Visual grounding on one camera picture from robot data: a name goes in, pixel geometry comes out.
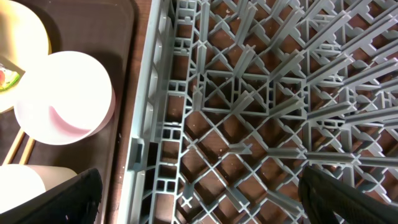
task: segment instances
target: dish rack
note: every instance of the dish rack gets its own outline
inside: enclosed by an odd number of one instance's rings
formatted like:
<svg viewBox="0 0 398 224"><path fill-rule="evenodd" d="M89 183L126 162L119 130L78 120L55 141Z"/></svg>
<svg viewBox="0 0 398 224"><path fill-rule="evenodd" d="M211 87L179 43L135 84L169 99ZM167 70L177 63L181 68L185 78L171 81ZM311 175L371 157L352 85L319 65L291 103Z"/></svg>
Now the dish rack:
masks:
<svg viewBox="0 0 398 224"><path fill-rule="evenodd" d="M398 207L397 14L152 0L118 223L302 223L305 166Z"/></svg>

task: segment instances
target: chopsticks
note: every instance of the chopsticks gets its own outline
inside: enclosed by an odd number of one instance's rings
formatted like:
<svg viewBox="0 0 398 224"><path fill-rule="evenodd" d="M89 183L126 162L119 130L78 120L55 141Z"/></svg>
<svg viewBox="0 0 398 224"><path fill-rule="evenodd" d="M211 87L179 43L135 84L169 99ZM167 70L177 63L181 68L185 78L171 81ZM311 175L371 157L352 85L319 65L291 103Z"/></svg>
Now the chopsticks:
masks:
<svg viewBox="0 0 398 224"><path fill-rule="evenodd" d="M4 162L2 163L3 165L10 164L12 162L12 160L14 159L14 157L19 149L19 146L21 145L21 142L22 142L24 136L25 136L25 132L22 129L20 129L18 131L18 134L17 134L14 142L11 145L10 150L7 153L7 156L4 160ZM19 160L19 164L22 164L22 165L27 164L27 162L29 161L30 154L32 153L34 144L35 144L35 140L32 139L31 137L29 137L29 139L26 143L24 152L22 153L22 157Z"/></svg>

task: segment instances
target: tray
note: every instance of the tray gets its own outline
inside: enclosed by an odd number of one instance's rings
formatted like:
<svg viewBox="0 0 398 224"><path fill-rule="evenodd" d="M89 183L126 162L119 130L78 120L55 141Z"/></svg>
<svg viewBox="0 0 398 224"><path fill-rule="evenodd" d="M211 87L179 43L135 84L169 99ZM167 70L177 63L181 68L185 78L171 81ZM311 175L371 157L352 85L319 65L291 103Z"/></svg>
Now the tray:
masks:
<svg viewBox="0 0 398 224"><path fill-rule="evenodd" d="M103 200L97 223L104 222L109 181L117 140L124 77L130 49L134 11L129 0L18 1L33 10L49 35L52 52L75 50L89 54L107 69L116 94L114 116L92 137L67 146L37 142L29 164L68 167L77 173L95 167L103 179ZM0 158L4 159L19 125L14 112L0 114ZM27 141L25 137L21 148ZM14 161L18 161L22 150Z"/></svg>
<svg viewBox="0 0 398 224"><path fill-rule="evenodd" d="M302 223L310 165L398 207L397 14L153 0L118 222Z"/></svg>

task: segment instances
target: wooden table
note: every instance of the wooden table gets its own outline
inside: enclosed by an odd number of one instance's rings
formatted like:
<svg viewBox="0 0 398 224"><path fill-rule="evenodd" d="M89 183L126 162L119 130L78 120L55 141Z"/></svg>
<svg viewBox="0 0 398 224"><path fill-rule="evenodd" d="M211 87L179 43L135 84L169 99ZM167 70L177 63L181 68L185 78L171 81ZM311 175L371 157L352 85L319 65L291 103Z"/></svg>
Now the wooden table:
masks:
<svg viewBox="0 0 398 224"><path fill-rule="evenodd" d="M132 112L136 100L136 90L141 67L142 51L147 31L147 24L150 12L151 0L132 0L134 7L134 30L131 40L131 63L130 69L126 74L124 105L122 106L122 115L120 118L121 142L115 149L114 164L109 189L108 208L106 210L105 223L117 223L119 201L123 184L124 166L126 165L127 149L129 145L129 136L132 121Z"/></svg>

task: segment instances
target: white container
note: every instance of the white container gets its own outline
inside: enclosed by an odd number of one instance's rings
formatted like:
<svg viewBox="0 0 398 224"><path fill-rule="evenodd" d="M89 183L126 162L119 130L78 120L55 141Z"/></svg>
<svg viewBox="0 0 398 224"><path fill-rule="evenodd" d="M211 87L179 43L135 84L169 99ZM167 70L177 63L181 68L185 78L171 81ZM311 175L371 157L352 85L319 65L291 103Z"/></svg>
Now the white container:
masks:
<svg viewBox="0 0 398 224"><path fill-rule="evenodd" d="M76 173L64 167L9 164L0 166L0 213L15 208Z"/></svg>

